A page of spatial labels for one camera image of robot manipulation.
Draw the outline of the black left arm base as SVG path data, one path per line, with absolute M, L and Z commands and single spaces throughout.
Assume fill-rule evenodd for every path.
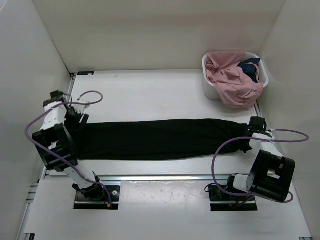
M 118 210 L 121 186 L 107 185 L 104 188 L 91 187 L 89 190 L 81 191 L 77 184 L 72 188 L 76 190 L 73 208 L 75 210 Z

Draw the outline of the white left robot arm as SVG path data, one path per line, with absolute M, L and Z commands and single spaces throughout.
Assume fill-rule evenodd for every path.
M 76 191 L 98 201 L 105 197 L 105 188 L 100 178 L 80 162 L 75 141 L 89 119 L 84 111 L 90 103 L 81 97 L 68 102 L 67 96 L 59 90 L 50 93 L 50 99 L 43 102 L 43 124 L 31 138 L 47 170 L 67 175 L 74 181 L 72 187 Z

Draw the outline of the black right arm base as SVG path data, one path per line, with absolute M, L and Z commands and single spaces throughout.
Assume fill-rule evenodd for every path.
M 209 195 L 211 212 L 254 212 L 258 211 L 256 199 L 245 196 L 233 196 L 222 192 L 210 183 L 204 191 Z

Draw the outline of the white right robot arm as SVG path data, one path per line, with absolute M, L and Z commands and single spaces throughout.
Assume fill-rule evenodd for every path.
M 273 145 L 274 139 L 267 132 L 266 122 L 261 117 L 251 117 L 246 133 L 248 137 L 261 140 L 241 140 L 240 150 L 246 153 L 253 150 L 257 156 L 249 175 L 234 173 L 228 177 L 224 193 L 230 200 L 238 199 L 242 194 L 284 203 L 289 194 L 296 163 L 283 156 Z

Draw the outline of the black trousers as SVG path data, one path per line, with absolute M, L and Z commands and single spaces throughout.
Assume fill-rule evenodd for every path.
M 249 126 L 221 119 L 88 123 L 73 136 L 81 160 L 164 161 L 213 155 Z

